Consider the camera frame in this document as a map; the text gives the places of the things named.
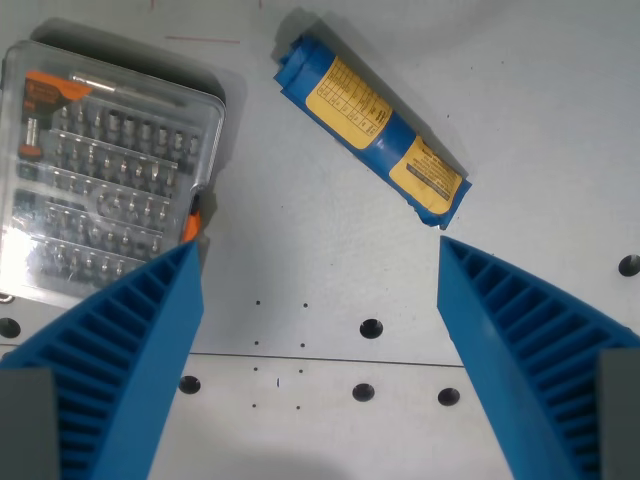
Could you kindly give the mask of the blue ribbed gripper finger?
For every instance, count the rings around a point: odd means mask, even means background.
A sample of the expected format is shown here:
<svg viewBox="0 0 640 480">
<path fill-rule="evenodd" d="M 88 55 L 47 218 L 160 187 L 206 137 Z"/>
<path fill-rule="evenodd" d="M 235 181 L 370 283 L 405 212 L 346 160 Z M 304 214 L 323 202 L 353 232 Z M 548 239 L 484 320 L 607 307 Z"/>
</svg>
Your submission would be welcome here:
<svg viewBox="0 0 640 480">
<path fill-rule="evenodd" d="M 628 327 L 475 247 L 440 239 L 437 308 L 516 479 L 598 479 L 596 365 Z"/>
<path fill-rule="evenodd" d="M 87 297 L 2 360 L 2 371 L 51 374 L 62 478 L 148 477 L 203 313 L 191 241 Z"/>
</svg>

